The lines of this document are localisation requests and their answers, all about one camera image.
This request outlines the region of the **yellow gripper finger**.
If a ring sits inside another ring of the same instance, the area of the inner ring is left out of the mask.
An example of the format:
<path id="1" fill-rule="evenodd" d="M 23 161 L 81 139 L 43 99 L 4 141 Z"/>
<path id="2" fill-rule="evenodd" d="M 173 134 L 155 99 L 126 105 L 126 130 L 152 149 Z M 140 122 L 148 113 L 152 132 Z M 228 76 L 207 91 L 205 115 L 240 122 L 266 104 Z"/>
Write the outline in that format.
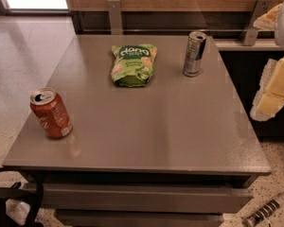
<path id="1" fill-rule="evenodd" d="M 267 121 L 284 107 L 284 58 L 269 59 L 264 66 L 250 116 Z"/>
<path id="2" fill-rule="evenodd" d="M 257 17 L 257 19 L 253 23 L 253 27 L 261 30 L 275 30 L 277 14 L 280 9 L 281 9 L 281 4 L 278 4 L 274 6 L 272 9 L 270 9 L 268 12 Z"/>

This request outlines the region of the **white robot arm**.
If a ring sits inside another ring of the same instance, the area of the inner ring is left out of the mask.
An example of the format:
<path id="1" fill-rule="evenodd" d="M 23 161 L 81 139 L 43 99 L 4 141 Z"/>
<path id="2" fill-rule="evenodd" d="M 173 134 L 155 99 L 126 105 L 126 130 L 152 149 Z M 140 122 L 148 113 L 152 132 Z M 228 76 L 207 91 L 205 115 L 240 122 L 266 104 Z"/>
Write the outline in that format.
<path id="1" fill-rule="evenodd" d="M 275 43 L 284 48 L 284 1 L 257 17 L 253 26 L 275 31 Z M 253 100 L 250 116 L 256 121 L 267 121 L 284 107 L 284 57 L 269 59 L 264 66 L 259 89 Z"/>

